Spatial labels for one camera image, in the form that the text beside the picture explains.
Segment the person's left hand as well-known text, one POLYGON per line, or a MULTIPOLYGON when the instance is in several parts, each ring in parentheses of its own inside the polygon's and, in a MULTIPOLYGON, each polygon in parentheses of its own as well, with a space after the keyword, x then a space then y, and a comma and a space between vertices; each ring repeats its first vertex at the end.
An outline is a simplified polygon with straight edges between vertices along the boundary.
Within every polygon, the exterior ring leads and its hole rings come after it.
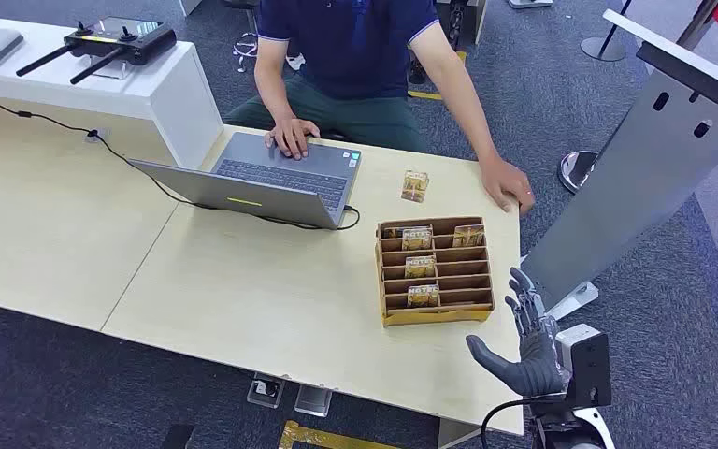
POLYGON ((529 212, 535 204, 529 180, 516 166, 498 155, 479 159, 483 186, 503 211, 516 210, 520 215, 529 212))

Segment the person's right hand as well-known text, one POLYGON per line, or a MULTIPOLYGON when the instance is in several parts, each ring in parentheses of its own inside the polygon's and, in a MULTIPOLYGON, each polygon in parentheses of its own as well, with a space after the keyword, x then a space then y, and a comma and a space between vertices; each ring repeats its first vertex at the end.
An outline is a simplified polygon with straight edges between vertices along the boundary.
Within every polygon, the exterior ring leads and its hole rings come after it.
POLYGON ((308 137, 321 136, 318 126, 298 118, 281 119, 264 136, 268 149, 277 149, 284 157, 301 160, 309 155, 308 137))

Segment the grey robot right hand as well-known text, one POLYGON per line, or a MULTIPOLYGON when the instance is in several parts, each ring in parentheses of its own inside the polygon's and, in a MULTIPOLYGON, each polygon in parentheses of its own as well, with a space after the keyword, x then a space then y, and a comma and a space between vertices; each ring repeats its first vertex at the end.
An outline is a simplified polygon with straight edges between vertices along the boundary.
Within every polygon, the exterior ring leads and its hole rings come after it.
POLYGON ((519 334, 518 362, 492 352, 476 335, 466 336, 473 359, 523 398, 565 391, 569 375, 560 368, 555 349, 556 322, 544 313, 541 295, 519 268, 510 269, 509 286, 515 297, 505 297, 519 334))

